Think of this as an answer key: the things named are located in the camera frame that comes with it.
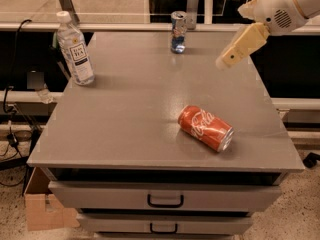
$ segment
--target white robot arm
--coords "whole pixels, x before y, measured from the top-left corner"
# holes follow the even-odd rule
[[[284,35],[320,15],[320,0],[252,0],[238,11],[255,23],[244,25],[223,50],[216,61],[221,69],[232,67],[261,48],[269,35]]]

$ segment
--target blue can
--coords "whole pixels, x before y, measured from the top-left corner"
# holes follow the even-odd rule
[[[187,32],[187,14],[183,11],[171,13],[171,51],[173,53],[183,53],[185,46],[185,36]]]

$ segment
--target brown box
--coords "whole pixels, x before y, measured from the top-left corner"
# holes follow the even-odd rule
[[[63,207],[48,189],[49,182],[40,168],[34,169],[24,194],[28,230],[79,227],[77,211]]]

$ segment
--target drawer handle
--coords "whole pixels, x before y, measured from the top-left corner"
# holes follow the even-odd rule
[[[156,230],[153,230],[153,224],[150,223],[150,232],[153,233],[153,234],[176,234],[178,232],[178,224],[174,224],[174,230],[173,231],[156,231]]]
[[[184,203],[183,195],[180,195],[180,203],[179,204],[153,204],[151,202],[151,195],[148,194],[148,205],[153,208],[179,208]]]

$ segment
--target red soda can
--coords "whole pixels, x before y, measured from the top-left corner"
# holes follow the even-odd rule
[[[181,129],[217,152],[225,150],[232,139],[233,128],[221,118],[197,106],[186,106],[178,118]]]

